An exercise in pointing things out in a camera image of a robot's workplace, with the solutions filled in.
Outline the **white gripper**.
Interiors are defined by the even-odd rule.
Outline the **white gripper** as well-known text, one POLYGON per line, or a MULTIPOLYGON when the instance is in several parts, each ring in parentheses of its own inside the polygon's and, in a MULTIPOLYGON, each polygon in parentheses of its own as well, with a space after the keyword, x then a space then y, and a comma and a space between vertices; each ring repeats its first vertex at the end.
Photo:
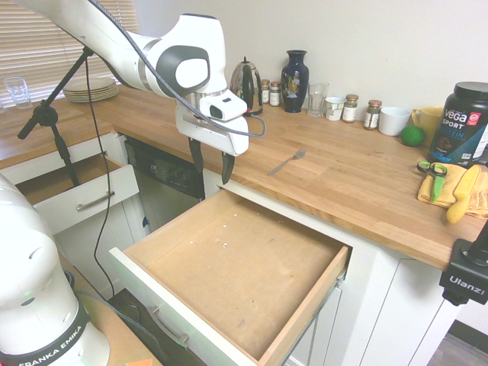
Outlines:
POLYGON ((244 117, 240 116, 229 121, 210 118, 215 126, 205 120, 198 119, 180 102, 176 103, 176 126, 178 131, 188 136, 189 147, 194 166, 198 173, 204 170, 204 158, 201 152, 201 143, 222 151, 223 170, 222 183, 228 183, 235 164, 235 156, 244 153, 249 148, 249 137, 223 130, 248 133, 249 127, 244 117))

